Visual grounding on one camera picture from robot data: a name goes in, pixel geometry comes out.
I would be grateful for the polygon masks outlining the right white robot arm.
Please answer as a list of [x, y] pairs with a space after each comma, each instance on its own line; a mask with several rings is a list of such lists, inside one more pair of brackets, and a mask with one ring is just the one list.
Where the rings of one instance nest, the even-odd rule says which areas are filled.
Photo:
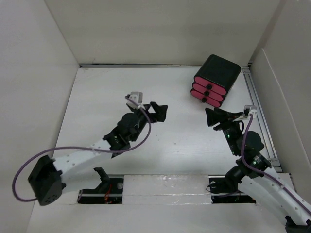
[[205, 109], [207, 125], [222, 131], [236, 165], [223, 176], [210, 176], [206, 190], [217, 198], [244, 193], [264, 206], [288, 233], [311, 231], [311, 205], [287, 185], [270, 161], [261, 154], [264, 144], [250, 131], [257, 108], [246, 105], [242, 112]]

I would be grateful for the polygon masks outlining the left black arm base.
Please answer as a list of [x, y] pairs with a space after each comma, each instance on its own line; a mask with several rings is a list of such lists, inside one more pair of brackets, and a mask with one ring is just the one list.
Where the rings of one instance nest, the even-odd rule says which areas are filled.
[[124, 175], [108, 175], [102, 167], [94, 168], [101, 182], [94, 189], [79, 191], [78, 204], [122, 204]]

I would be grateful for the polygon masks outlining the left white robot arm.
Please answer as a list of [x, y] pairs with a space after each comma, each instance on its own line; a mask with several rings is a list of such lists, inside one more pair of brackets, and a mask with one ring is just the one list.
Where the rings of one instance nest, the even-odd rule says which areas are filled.
[[62, 194], [83, 189], [104, 192], [109, 189], [110, 178], [99, 165], [105, 160], [129, 152], [141, 146], [131, 146], [140, 136], [145, 126], [164, 122], [167, 105], [156, 102], [137, 104], [129, 101], [130, 112], [125, 114], [116, 127], [89, 148], [68, 146], [75, 152], [58, 158], [50, 158], [46, 152], [31, 171], [28, 182], [39, 205], [47, 206]]

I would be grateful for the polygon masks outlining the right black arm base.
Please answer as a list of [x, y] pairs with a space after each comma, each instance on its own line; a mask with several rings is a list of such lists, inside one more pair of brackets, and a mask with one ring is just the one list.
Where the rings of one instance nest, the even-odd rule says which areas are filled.
[[252, 197], [235, 187], [230, 187], [226, 183], [224, 175], [209, 175], [208, 181], [209, 184], [206, 187], [206, 191], [210, 193], [212, 204], [256, 204], [256, 201]]

